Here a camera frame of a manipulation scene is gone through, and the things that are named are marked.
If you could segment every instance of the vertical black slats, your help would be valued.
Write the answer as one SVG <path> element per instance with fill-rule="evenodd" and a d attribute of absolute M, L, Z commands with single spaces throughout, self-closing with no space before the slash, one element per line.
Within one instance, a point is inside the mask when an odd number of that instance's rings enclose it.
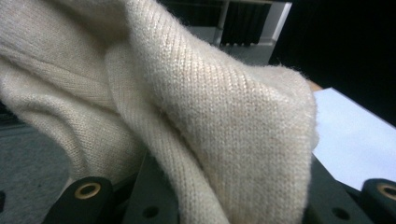
<path fill-rule="evenodd" d="M 221 45 L 258 44 L 268 15 L 269 4 L 231 2 L 224 24 Z"/>

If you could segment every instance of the screw hole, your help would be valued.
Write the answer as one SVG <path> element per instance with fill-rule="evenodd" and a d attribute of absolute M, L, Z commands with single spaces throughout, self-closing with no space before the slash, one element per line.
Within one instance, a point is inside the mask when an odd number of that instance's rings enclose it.
<path fill-rule="evenodd" d="M 384 188 L 384 191 L 392 196 L 396 196 L 396 189 Z"/>
<path fill-rule="evenodd" d="M 90 199 L 100 191 L 100 184 L 86 183 L 81 185 L 75 192 L 75 197 L 81 200 Z"/>
<path fill-rule="evenodd" d="M 156 217 L 158 215 L 159 211 L 160 211 L 160 209 L 158 209 L 158 207 L 156 207 L 156 206 L 147 207 L 143 211 L 143 217 L 145 217 L 145 218 Z"/>
<path fill-rule="evenodd" d="M 396 187 L 385 183 L 379 183 L 377 188 L 382 195 L 396 201 Z"/>
<path fill-rule="evenodd" d="M 340 218 L 340 219 L 349 220 L 349 213 L 348 213 L 346 210 L 342 209 L 342 208 L 335 207 L 335 208 L 332 210 L 332 213 L 333 213 L 336 217 L 338 217 L 338 218 Z"/>

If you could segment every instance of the metal ring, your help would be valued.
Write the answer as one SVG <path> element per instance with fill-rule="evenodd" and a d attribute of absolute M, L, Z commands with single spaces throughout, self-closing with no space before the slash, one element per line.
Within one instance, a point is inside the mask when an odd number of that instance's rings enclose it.
<path fill-rule="evenodd" d="M 383 195 L 396 201 L 396 195 L 393 195 L 393 194 L 390 194 L 387 192 L 387 189 L 396 191 L 396 187 L 389 185 L 389 184 L 384 184 L 384 183 L 379 183 L 376 187 L 378 188 L 379 192 L 381 192 Z"/>
<path fill-rule="evenodd" d="M 93 190 L 90 190 L 88 193 L 83 193 L 82 191 L 88 187 L 93 187 Z M 101 188 L 100 184 L 98 184 L 98 183 L 83 184 L 83 185 L 79 186 L 78 189 L 76 189 L 75 197 L 78 199 L 81 199 L 81 200 L 89 199 L 89 198 L 95 196 L 100 191 L 100 188 Z"/>

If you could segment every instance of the cream knit sweater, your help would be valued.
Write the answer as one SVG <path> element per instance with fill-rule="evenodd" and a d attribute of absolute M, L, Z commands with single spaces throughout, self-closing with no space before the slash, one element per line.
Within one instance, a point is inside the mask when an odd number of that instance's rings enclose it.
<path fill-rule="evenodd" d="M 153 0 L 0 1 L 0 97 L 70 175 L 116 183 L 148 147 L 182 223 L 298 223 L 316 106 L 304 78 L 250 67 Z"/>

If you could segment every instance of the knit fabric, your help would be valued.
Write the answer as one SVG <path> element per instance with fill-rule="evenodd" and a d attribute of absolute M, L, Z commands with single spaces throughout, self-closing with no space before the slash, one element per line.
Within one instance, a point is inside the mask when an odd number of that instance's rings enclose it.
<path fill-rule="evenodd" d="M 0 97 L 70 175 L 136 172 L 148 147 L 182 223 L 299 223 L 317 142 L 304 78 L 250 67 L 152 0 L 0 2 Z"/>

